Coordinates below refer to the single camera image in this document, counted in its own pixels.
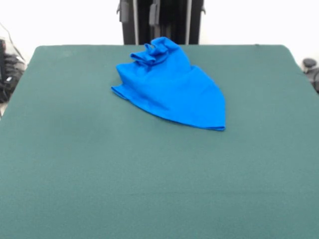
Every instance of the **white wall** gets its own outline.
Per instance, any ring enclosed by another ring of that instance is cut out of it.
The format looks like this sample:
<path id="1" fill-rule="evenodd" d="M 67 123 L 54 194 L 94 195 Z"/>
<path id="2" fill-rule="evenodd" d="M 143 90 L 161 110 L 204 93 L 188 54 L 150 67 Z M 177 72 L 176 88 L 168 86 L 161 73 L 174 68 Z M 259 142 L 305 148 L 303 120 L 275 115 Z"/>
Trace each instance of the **white wall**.
<path id="1" fill-rule="evenodd" d="M 0 22 L 27 59 L 39 45 L 123 44 L 118 2 L 6 0 L 1 2 Z"/>
<path id="2" fill-rule="evenodd" d="M 28 59 L 38 45 L 123 44 L 118 2 L 6 0 L 0 21 Z M 205 0 L 205 8 L 201 44 L 283 44 L 298 63 L 319 61 L 319 0 Z"/>
<path id="3" fill-rule="evenodd" d="M 201 44 L 283 44 L 298 64 L 319 62 L 319 0 L 205 0 L 205 8 Z"/>

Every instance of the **dark green felt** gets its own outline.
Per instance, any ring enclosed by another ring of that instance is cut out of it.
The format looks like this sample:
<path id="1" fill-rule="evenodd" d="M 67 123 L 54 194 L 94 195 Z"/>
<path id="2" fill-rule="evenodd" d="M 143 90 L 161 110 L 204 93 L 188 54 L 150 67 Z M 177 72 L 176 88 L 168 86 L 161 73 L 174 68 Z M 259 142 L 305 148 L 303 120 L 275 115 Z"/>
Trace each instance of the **dark green felt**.
<path id="1" fill-rule="evenodd" d="M 0 239 L 319 238 L 319 99 L 288 49 L 184 47 L 216 132 L 111 92 L 142 48 L 37 48 L 0 121 Z"/>

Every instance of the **black cable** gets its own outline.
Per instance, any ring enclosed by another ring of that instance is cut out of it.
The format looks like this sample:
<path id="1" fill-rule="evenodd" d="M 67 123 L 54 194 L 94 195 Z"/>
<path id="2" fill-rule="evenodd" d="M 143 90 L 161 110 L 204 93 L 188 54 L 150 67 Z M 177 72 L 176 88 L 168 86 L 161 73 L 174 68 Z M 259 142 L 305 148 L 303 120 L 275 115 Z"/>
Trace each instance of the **black cable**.
<path id="1" fill-rule="evenodd" d="M 10 32 L 5 28 L 5 26 L 3 26 L 3 24 L 0 22 L 0 26 L 7 32 L 8 36 L 9 36 L 9 40 L 13 46 L 13 48 L 15 49 L 15 51 L 18 53 L 18 55 L 21 57 L 21 59 L 23 61 L 25 61 L 24 57 L 22 56 L 22 54 L 20 53 L 20 51 L 15 47 L 13 41 L 12 41 L 12 38 L 11 38 L 11 35 L 10 35 Z"/>

